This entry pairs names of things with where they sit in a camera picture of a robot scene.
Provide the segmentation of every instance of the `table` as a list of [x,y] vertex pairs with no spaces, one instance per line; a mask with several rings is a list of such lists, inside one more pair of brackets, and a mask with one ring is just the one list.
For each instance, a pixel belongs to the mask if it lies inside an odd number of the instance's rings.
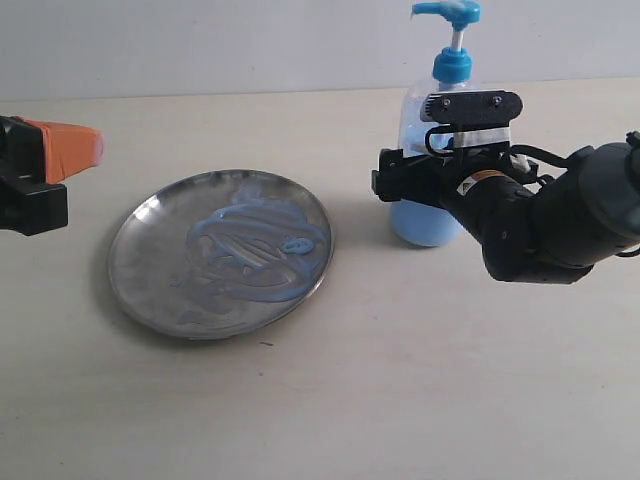
[[[500,87],[524,100],[518,143],[568,155],[640,128],[640,79]],[[68,228],[0,232],[0,478],[637,478],[640,265],[509,285],[469,235],[403,244],[370,190],[403,93],[0,104],[106,139],[102,166],[66,182]],[[226,168],[314,192],[335,226],[332,266],[261,331],[159,337],[111,298],[111,239],[158,188]]]

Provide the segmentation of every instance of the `white wall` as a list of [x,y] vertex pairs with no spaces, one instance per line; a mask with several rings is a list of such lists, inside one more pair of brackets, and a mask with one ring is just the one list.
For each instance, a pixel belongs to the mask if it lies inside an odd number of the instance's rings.
[[[405,86],[449,40],[407,0],[0,3],[0,100]],[[482,3],[484,82],[640,75],[633,0]]]

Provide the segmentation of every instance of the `metal plate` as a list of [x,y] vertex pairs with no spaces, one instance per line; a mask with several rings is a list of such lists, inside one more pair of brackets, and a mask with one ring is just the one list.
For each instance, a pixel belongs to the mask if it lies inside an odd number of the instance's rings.
[[140,205],[114,239],[109,278],[142,324],[214,340],[291,312],[320,285],[332,254],[329,218],[308,190],[270,173],[225,170]]

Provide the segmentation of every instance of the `pump bottle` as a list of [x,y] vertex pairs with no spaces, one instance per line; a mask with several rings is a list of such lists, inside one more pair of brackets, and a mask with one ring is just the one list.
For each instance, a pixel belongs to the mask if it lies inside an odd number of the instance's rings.
[[[425,136],[435,124],[420,120],[424,100],[432,93],[464,89],[478,89],[472,85],[472,59],[462,48],[463,34],[471,23],[480,21],[481,7],[469,0],[418,3],[413,15],[440,15],[453,27],[451,46],[445,47],[435,58],[431,76],[421,79],[406,93],[400,117],[398,148],[404,156],[427,153]],[[450,136],[431,137],[434,148],[446,147]],[[462,226],[446,210],[402,200],[391,204],[391,225],[398,236],[421,247],[439,247],[452,241]]]

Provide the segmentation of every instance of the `orange gripper tip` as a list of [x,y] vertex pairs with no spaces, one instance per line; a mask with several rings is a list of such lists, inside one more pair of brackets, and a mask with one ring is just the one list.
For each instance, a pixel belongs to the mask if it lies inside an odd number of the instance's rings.
[[99,131],[66,123],[22,121],[42,132],[47,183],[59,183],[100,164],[104,139]]

